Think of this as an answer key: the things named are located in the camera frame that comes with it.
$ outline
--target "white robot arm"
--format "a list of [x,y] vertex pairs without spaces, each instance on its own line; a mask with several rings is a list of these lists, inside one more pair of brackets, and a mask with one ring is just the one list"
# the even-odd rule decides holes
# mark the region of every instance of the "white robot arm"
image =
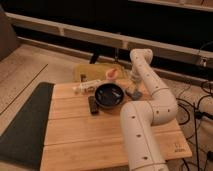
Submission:
[[121,109],[121,127],[129,167],[134,171],[168,170],[151,126],[171,121],[178,111],[174,95],[149,66],[152,57],[150,49],[134,49],[130,53],[132,78],[143,80],[153,100],[131,101]]

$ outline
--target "wooden table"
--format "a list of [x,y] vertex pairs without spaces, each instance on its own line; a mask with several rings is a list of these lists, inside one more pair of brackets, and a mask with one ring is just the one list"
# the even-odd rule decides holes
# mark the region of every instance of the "wooden table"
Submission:
[[[119,80],[122,87],[129,81]],[[41,170],[92,170],[128,165],[120,127],[120,108],[92,116],[87,97],[75,94],[79,83],[56,84],[47,124]],[[142,100],[150,99],[144,86]],[[153,127],[166,160],[190,157],[191,150],[176,121]]]

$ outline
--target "black remote control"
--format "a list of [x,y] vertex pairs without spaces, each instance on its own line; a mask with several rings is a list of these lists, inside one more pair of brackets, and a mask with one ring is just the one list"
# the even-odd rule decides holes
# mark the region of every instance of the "black remote control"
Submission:
[[98,105],[95,101],[95,96],[89,96],[88,102],[89,102],[90,113],[92,115],[98,114]]

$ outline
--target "dark green towel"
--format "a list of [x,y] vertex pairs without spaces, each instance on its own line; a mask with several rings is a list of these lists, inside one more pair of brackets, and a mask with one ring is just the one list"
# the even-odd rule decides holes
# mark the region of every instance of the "dark green towel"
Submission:
[[53,84],[40,83],[0,137],[0,160],[40,168]]

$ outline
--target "floor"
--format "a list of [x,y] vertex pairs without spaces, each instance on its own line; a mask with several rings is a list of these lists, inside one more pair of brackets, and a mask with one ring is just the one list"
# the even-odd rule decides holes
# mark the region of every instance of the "floor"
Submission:
[[[73,81],[74,67],[79,63],[88,63],[87,60],[53,52],[27,44],[17,49],[13,54],[0,62],[0,134],[2,134],[17,111],[21,108],[28,96],[40,82],[64,83]],[[163,79],[171,88],[176,97],[189,88],[189,84]],[[191,85],[188,90],[181,94],[181,98],[197,102],[200,97],[205,95],[200,87]],[[206,99],[201,104],[201,110],[213,113],[212,98]],[[182,109],[179,110],[177,119],[179,122],[186,119],[186,114]],[[194,132],[193,115],[188,124],[181,126],[186,137]],[[213,151],[213,122],[204,118],[198,130],[201,168],[204,168],[206,154],[203,151]],[[196,163],[194,138],[190,139],[190,147],[193,157],[187,161]],[[168,161],[170,170],[178,171],[182,160]],[[189,165],[190,170],[197,170],[193,165]],[[0,162],[1,171],[26,171],[27,168]],[[103,169],[110,171],[128,170],[127,167]],[[213,163],[208,162],[206,171],[213,170]]]

